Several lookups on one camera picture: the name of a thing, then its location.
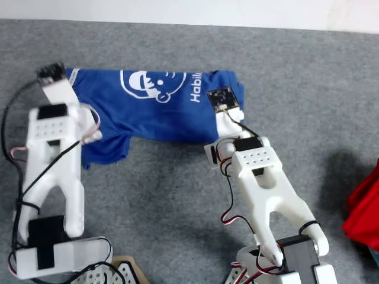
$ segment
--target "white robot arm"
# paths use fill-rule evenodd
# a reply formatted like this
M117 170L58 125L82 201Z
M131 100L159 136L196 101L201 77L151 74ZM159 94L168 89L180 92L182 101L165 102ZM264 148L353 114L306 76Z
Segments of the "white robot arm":
M95 123L91 107L79 104L63 66L48 66L38 76L52 104L29 113L28 159L19 198L24 205L18 221L26 246L15 252L20 279L80 271L93 263L110 262L113 255L104 237L71 240L84 231L81 144L101 138L99 118ZM38 218L55 186L65 196L64 216Z
M333 267L319 262L319 257L329 251L326 236L307 204L295 193L269 140L239 122L243 113L230 88L209 92L208 97L220 137L204 147L208 161L221 166L221 170L226 161L230 162L255 232L256 246L243 248L237 254L245 273L266 273L255 280L262 284L337 283ZM273 211L287 217L299 229L299 235L275 240L269 227ZM261 265L274 265L275 272L262 270Z

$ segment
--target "blue t-shirt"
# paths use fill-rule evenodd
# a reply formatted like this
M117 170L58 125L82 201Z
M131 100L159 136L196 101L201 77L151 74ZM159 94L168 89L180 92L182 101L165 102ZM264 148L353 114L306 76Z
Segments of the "blue t-shirt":
M207 92L230 86L240 106L243 85L234 72L147 72L67 69L80 102L100 115L103 138L84 145L82 162L108 164L125 158L130 137L210 143L218 138Z

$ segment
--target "cartoon face print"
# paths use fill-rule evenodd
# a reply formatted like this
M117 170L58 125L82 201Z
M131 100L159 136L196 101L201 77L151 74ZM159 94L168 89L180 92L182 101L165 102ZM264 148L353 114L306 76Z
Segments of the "cartoon face print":
M125 92L137 99L155 98L161 103L170 100L182 87L186 76L186 73L175 72L120 71Z

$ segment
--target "white wall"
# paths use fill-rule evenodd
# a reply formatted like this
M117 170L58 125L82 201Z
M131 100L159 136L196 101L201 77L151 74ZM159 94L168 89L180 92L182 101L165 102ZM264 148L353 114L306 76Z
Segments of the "white wall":
M0 0L0 18L379 33L379 0Z

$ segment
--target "red cloth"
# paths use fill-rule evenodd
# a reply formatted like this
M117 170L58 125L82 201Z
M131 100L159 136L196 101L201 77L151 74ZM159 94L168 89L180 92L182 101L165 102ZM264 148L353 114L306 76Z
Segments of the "red cloth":
M348 198L349 218L342 229L352 240L379 251L379 160L374 171Z

